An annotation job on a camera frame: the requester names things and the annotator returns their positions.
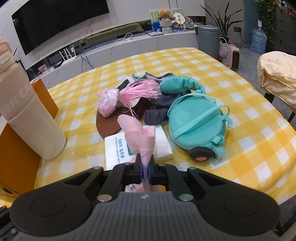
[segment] gray trash can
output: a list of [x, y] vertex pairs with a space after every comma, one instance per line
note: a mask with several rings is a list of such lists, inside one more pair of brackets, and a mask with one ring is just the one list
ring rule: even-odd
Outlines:
[[212, 25], [198, 25], [198, 49], [217, 59], [219, 57], [220, 29]]

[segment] pink space heater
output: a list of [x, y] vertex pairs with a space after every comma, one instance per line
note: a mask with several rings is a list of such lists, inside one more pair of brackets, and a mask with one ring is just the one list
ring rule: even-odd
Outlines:
[[227, 57], [226, 57], [227, 65], [230, 69], [233, 69], [233, 70], [239, 69], [239, 57], [240, 57], [239, 49], [235, 45], [230, 44], [228, 46]]

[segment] brown cardboard box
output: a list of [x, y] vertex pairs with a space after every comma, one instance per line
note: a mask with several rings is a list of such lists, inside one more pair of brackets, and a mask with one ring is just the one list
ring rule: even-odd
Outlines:
[[[41, 79], [32, 84], [40, 101], [55, 118], [58, 107]], [[16, 198], [34, 189], [40, 156], [0, 117], [0, 195]]]

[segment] stool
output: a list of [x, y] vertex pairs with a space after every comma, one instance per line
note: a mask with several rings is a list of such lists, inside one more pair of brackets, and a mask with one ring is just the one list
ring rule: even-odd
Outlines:
[[292, 110], [291, 122], [296, 113], [296, 57], [279, 51], [265, 53], [258, 60], [257, 74], [266, 90], [264, 97], [272, 103], [277, 96]]

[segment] brown stuffed bear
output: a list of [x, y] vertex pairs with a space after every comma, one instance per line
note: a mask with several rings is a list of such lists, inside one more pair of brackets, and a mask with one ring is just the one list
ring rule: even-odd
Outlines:
[[161, 21], [170, 20], [170, 11], [169, 10], [161, 10], [159, 11], [158, 19]]

